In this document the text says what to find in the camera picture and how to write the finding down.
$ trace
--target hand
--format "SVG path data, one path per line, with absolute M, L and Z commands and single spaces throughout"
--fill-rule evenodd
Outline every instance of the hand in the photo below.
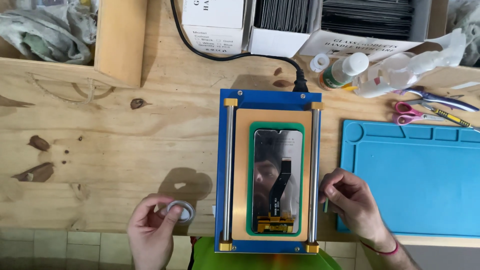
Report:
M 132 249 L 135 269 L 160 270 L 170 261 L 173 251 L 172 231 L 183 209 L 173 206 L 165 211 L 154 212 L 158 204 L 169 204 L 173 198 L 160 194 L 145 197 L 133 211 L 127 234 Z
M 320 185 L 320 203 L 326 198 L 328 207 L 363 242 L 382 252 L 395 249 L 395 239 L 380 216 L 370 188 L 361 178 L 340 168 L 327 173 Z

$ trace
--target pink scissors handle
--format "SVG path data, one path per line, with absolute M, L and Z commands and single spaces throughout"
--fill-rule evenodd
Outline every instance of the pink scissors handle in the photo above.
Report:
M 412 106 L 410 106 L 410 104 L 407 104 L 405 102 L 397 102 L 395 104 L 395 110 L 398 113 L 402 113 L 402 114 L 413 114 L 417 116 L 423 115 L 422 112 L 415 110 L 414 108 L 412 108 Z
M 406 124 L 410 124 L 413 121 L 423 120 L 423 118 L 421 116 L 416 116 L 416 115 L 413 116 L 408 114 L 394 113 L 392 116 L 392 120 L 397 125 L 406 125 Z

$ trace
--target tile floor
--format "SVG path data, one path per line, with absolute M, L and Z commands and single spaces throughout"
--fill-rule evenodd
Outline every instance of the tile floor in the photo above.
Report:
M 185 270 L 190 238 L 174 236 L 167 270 Z M 343 270 L 371 270 L 356 243 L 319 242 Z M 133 270 L 126 234 L 0 229 L 0 269 Z

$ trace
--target yellow box cutter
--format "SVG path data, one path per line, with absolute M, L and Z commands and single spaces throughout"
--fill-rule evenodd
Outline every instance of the yellow box cutter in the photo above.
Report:
M 473 130 L 475 130 L 476 132 L 480 132 L 480 128 L 477 128 L 477 127 L 474 127 L 472 126 L 470 123 L 456 117 L 456 116 L 453 116 L 451 115 L 450 113 L 446 112 L 446 111 L 443 111 L 443 110 L 439 110 L 437 108 L 434 108 L 430 105 L 428 105 L 427 103 L 422 103 L 422 106 L 424 106 L 425 108 L 433 111 L 434 113 L 436 113 L 438 116 L 441 116 L 449 121 L 452 121 L 458 125 L 461 125 L 463 127 L 469 127 L 469 128 L 472 128 Z

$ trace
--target wooden workbench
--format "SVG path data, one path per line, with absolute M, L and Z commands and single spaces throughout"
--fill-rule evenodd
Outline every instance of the wooden workbench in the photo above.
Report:
M 292 86 L 273 83 L 292 83 L 295 69 L 260 57 L 214 62 L 193 54 L 179 38 L 167 0 L 150 0 L 147 20 L 140 89 L 99 87 L 93 103 L 76 106 L 44 96 L 26 76 L 0 76 L 0 226 L 125 232 L 136 204 L 161 192 L 197 209 L 194 222 L 177 234 L 214 234 L 219 90 L 291 91 Z M 307 71 L 310 58 L 295 60 Z M 279 67 L 283 73 L 274 76 Z M 306 76 L 310 91 L 319 92 L 316 74 L 307 71 Z M 86 85 L 41 83 L 66 98 L 86 97 Z M 135 98 L 148 104 L 133 110 Z M 324 92 L 321 176 L 338 165 L 343 119 L 389 121 L 395 100 L 415 98 Z M 480 106 L 478 95 L 466 101 Z M 480 125 L 472 113 L 455 113 Z M 48 142 L 47 151 L 29 145 L 35 135 Z M 12 178 L 45 163 L 34 179 L 47 178 L 44 183 Z M 333 214 L 321 213 L 317 239 L 354 240 L 335 232 L 334 224 Z M 477 239 L 400 239 L 405 244 L 480 247 Z

